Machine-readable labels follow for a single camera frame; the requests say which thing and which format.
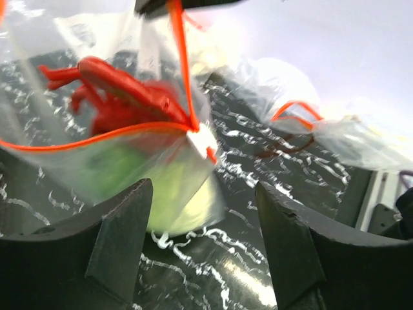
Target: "black marble surface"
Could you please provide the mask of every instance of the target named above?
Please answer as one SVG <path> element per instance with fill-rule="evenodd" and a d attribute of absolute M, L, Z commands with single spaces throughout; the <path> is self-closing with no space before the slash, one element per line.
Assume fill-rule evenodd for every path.
<path fill-rule="evenodd" d="M 38 64 L 48 58 L 32 61 Z M 30 89 L 19 82 L 13 70 L 15 67 L 2 68 L 0 90 L 8 96 L 16 97 L 17 93 L 17 97 L 26 98 L 16 103 L 25 109 Z M 289 148 L 302 145 L 308 137 L 285 142 L 283 133 L 258 123 L 242 98 L 217 75 L 211 76 L 204 90 L 212 102 L 223 150 L 223 165 L 216 175 L 225 195 L 226 218 L 180 237 L 147 234 L 136 282 L 135 310 L 276 309 L 254 201 L 257 181 L 267 181 L 297 201 L 349 225 L 354 216 L 342 214 L 349 209 L 349 201 L 350 207 L 357 209 L 364 195 L 369 173 L 340 165 L 316 143 L 298 153 L 257 158 L 254 154 L 275 141 Z M 71 124 L 68 129 L 82 136 L 84 131 L 76 125 L 81 120 L 75 122 L 61 108 L 63 95 L 48 96 L 56 114 Z M 88 207 L 74 192 L 56 185 L 42 168 L 29 167 L 3 151 L 0 162 L 3 234 L 31 233 Z"/>

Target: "red lobster toy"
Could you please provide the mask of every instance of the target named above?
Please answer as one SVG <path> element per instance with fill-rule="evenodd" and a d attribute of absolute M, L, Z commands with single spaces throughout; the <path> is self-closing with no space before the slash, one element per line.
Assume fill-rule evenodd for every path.
<path fill-rule="evenodd" d="M 72 94 L 71 106 L 79 112 L 82 100 L 87 99 L 97 109 L 92 135 L 104 134 L 123 127 L 167 121 L 192 128 L 191 120 L 179 104 L 172 85 L 161 81 L 137 81 L 130 74 L 116 69 L 96 57 L 80 60 L 77 68 L 39 70 L 49 80 L 50 90 L 58 89 L 75 80 L 82 85 Z M 105 92 L 99 94 L 97 88 Z"/>

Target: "translucent bag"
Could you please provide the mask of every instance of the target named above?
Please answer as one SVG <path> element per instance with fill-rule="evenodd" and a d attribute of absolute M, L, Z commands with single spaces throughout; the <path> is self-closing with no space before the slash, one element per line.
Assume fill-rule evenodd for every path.
<path fill-rule="evenodd" d="M 379 111 L 363 98 L 346 105 L 322 103 L 304 73 L 277 59 L 244 60 L 232 76 L 251 91 L 239 95 L 262 123 L 289 134 L 313 135 L 341 163 L 369 170 L 413 167 L 412 135 L 377 117 L 391 111 Z"/>
<path fill-rule="evenodd" d="M 175 234 L 219 152 L 209 100 L 189 78 L 180 2 L 168 7 L 174 52 L 131 0 L 9 1 L 0 146 L 88 203 L 150 178 L 148 230 Z M 188 228 L 222 219 L 222 205 L 198 207 L 209 213 Z"/>

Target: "plastic bag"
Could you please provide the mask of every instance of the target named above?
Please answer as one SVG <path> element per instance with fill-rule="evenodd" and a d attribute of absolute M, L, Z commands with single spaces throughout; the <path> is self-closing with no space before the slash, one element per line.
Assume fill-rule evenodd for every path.
<path fill-rule="evenodd" d="M 175 52 L 155 22 L 135 16 L 131 0 L 9 1 L 0 146 L 88 203 L 150 178 L 148 228 L 175 234 L 219 152 L 208 98 L 185 66 L 180 2 L 168 5 Z M 222 219 L 212 210 L 198 226 Z"/>
<path fill-rule="evenodd" d="M 247 89 L 239 96 L 262 123 L 289 134 L 313 135 L 341 163 L 369 170 L 413 167 L 412 135 L 377 117 L 391 111 L 380 112 L 363 98 L 346 105 L 322 103 L 304 73 L 277 59 L 244 60 L 232 79 Z"/>

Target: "table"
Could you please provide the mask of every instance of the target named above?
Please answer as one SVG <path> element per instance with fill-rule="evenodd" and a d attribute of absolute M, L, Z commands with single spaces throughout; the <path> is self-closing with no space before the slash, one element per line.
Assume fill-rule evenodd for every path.
<path fill-rule="evenodd" d="M 367 188 L 369 172 L 338 164 L 315 143 L 296 154 L 257 159 L 254 154 L 264 145 L 285 135 L 259 124 L 242 98 L 235 97 L 219 75 L 210 77 L 205 91 L 212 102 L 223 148 L 223 166 L 216 175 L 227 205 L 226 218 L 176 238 L 146 236 L 136 282 L 135 310 L 276 309 L 254 201 L 256 182 L 267 181 L 348 225 L 355 224 Z M 289 142 L 300 146 L 306 139 L 298 136 Z M 21 219 L 13 226 L 5 218 L 4 225 L 0 225 L 2 233 L 6 233 L 5 229 L 16 231 L 21 228 L 17 224 L 31 219 L 22 231 L 30 233 L 87 207 L 41 169 L 29 167 L 9 154 L 2 153 L 0 158 L 0 214 Z"/>

